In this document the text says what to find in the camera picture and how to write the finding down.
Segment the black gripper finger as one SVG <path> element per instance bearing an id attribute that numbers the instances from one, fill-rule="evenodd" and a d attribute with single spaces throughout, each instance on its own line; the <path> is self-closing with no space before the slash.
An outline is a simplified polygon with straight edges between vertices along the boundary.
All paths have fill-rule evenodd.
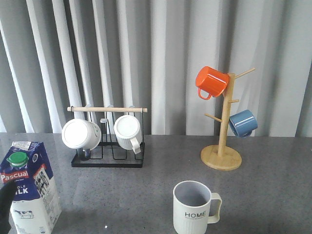
<path id="1" fill-rule="evenodd" d="M 10 181 L 0 190 L 0 233 L 7 234 L 11 230 L 9 214 L 12 201 L 16 192 L 16 183 Z"/>

